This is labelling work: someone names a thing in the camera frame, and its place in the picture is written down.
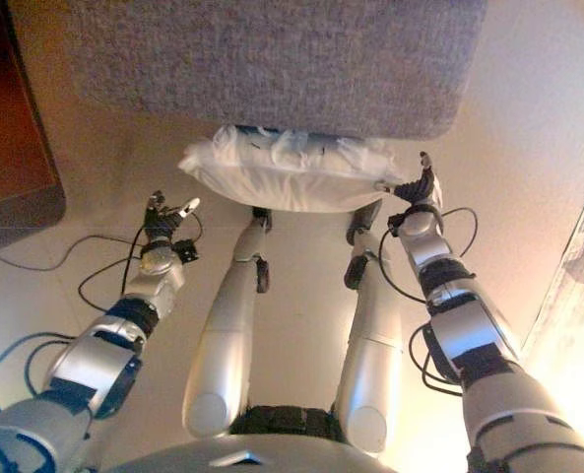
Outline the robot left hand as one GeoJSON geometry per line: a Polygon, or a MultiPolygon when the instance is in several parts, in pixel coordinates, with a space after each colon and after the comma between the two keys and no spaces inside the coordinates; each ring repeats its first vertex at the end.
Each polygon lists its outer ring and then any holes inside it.
{"type": "Polygon", "coordinates": [[[148,199],[143,221],[148,242],[161,239],[171,241],[182,222],[200,206],[201,199],[194,197],[174,207],[165,206],[164,203],[165,196],[161,190],[153,192],[148,199]]]}

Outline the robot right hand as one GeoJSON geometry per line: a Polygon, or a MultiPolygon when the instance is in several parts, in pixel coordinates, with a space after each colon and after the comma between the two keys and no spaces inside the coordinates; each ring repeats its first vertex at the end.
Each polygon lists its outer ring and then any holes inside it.
{"type": "Polygon", "coordinates": [[[430,155],[425,151],[420,151],[420,162],[422,173],[419,179],[401,184],[391,184],[385,180],[379,180],[373,184],[373,188],[394,195],[410,204],[431,202],[441,207],[442,190],[434,173],[430,155]]]}

